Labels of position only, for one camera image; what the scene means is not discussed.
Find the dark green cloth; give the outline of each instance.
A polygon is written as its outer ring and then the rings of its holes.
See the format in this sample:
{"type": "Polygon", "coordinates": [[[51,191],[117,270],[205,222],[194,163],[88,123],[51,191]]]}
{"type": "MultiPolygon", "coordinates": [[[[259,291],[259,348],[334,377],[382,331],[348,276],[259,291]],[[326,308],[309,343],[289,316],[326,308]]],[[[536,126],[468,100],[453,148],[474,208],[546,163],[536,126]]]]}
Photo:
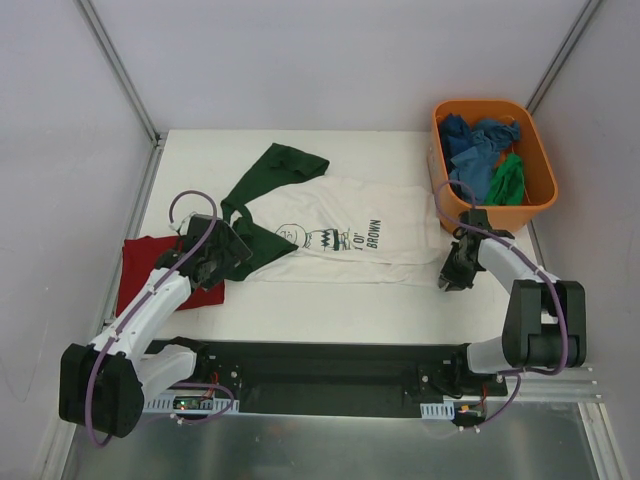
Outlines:
{"type": "Polygon", "coordinates": [[[231,193],[222,201],[222,214],[227,222],[233,212],[274,188],[292,183],[303,183],[324,175],[329,161],[305,153],[297,148],[272,144],[258,161],[243,175],[231,193]]]}
{"type": "Polygon", "coordinates": [[[251,272],[298,248],[280,235],[253,223],[247,203],[283,185],[303,183],[324,175],[327,168],[329,161],[324,158],[274,143],[243,175],[221,206],[227,222],[236,210],[242,215],[233,223],[233,229],[253,255],[228,274],[228,280],[241,282],[251,272]]]}
{"type": "Polygon", "coordinates": [[[524,169],[522,159],[515,153],[493,173],[484,205],[522,205],[524,198],[524,169]]]}

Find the white t-shirt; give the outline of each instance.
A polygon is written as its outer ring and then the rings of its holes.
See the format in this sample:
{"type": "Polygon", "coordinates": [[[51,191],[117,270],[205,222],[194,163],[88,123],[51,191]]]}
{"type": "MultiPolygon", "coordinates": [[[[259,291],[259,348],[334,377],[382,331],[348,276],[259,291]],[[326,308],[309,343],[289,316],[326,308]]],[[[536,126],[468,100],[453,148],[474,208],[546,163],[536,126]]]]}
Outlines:
{"type": "Polygon", "coordinates": [[[247,281],[425,285],[437,279],[437,269],[424,265],[441,257],[440,223],[433,195],[422,187],[322,176],[246,206],[254,223],[298,246],[247,281]]]}

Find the clothing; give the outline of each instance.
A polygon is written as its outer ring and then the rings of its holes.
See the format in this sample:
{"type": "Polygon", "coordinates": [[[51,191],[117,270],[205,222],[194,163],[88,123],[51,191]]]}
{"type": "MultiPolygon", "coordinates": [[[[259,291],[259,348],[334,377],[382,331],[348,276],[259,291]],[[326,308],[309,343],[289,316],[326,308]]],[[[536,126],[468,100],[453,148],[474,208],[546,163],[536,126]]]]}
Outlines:
{"type": "MultiPolygon", "coordinates": [[[[515,121],[508,126],[485,118],[473,127],[469,138],[472,146],[449,160],[452,166],[449,178],[469,185],[477,204],[482,205],[489,193],[493,168],[500,159],[500,151],[511,146],[513,141],[520,140],[520,126],[515,121]]],[[[468,190],[454,186],[454,191],[458,197],[471,203],[468,190]]]]}
{"type": "Polygon", "coordinates": [[[522,159],[515,153],[507,155],[491,179],[485,205],[522,205],[524,170],[522,159]]]}
{"type": "Polygon", "coordinates": [[[482,131],[498,151],[509,148],[513,142],[520,140],[520,124],[515,120],[509,126],[492,118],[485,118],[473,126],[473,131],[482,131]]]}
{"type": "Polygon", "coordinates": [[[274,143],[244,174],[221,206],[227,222],[236,210],[242,214],[232,226],[253,255],[228,274],[227,279],[242,281],[251,272],[298,248],[274,232],[256,225],[245,205],[275,188],[324,175],[328,167],[329,161],[324,158],[274,143]]]}
{"type": "Polygon", "coordinates": [[[437,289],[438,274],[447,254],[443,248],[442,253],[431,263],[393,265],[390,263],[344,262],[336,258],[300,255],[298,252],[256,270],[246,278],[245,282],[392,283],[437,289]]]}
{"type": "MultiPolygon", "coordinates": [[[[396,282],[419,276],[442,252],[433,195],[422,187],[324,176],[275,189],[247,209],[257,224],[298,248],[252,279],[396,282]]],[[[407,283],[429,283],[433,273],[407,283]]]]}
{"type": "MultiPolygon", "coordinates": [[[[122,274],[118,288],[116,316],[133,301],[149,274],[154,269],[158,257],[176,246],[177,236],[152,238],[143,237],[137,240],[125,240],[122,247],[122,274]]],[[[199,288],[191,294],[178,310],[188,310],[205,305],[220,305],[224,302],[224,282],[209,291],[199,288]]]]}
{"type": "Polygon", "coordinates": [[[447,172],[451,172],[453,170],[451,158],[473,146],[471,128],[460,115],[449,114],[438,125],[438,132],[447,172]]]}

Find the orange bin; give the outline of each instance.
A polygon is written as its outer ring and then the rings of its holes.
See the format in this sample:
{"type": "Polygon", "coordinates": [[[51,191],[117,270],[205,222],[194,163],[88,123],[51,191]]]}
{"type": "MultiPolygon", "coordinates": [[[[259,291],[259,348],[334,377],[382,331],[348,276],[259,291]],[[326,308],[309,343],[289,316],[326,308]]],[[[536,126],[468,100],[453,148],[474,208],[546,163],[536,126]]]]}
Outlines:
{"type": "MultiPolygon", "coordinates": [[[[509,100],[449,100],[435,108],[432,119],[433,142],[427,158],[434,193],[437,187],[448,179],[437,125],[450,113],[460,115],[471,128],[483,118],[492,118],[508,125],[517,120],[520,124],[521,139],[513,144],[511,151],[522,158],[524,165],[524,199],[522,205],[518,206],[482,207],[487,210],[489,222],[493,228],[515,232],[525,226],[537,213],[553,205],[558,196],[558,186],[533,118],[524,107],[509,100]]],[[[458,218],[460,213],[471,208],[470,204],[458,198],[450,185],[440,192],[440,204],[442,209],[454,218],[458,218]]],[[[453,232],[455,225],[439,216],[444,228],[453,232]]]]}

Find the red cloth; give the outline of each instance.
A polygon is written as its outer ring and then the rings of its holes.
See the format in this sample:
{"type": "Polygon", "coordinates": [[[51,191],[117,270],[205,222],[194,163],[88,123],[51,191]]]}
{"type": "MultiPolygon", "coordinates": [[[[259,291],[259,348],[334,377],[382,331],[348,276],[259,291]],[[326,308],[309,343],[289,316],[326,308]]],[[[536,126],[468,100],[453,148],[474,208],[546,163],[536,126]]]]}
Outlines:
{"type": "MultiPolygon", "coordinates": [[[[137,240],[125,240],[122,247],[122,275],[118,289],[116,316],[127,308],[131,301],[149,279],[158,257],[176,246],[178,237],[143,237],[137,240]]],[[[220,305],[224,303],[224,282],[220,282],[208,292],[199,288],[180,305],[178,310],[220,305]]]]}

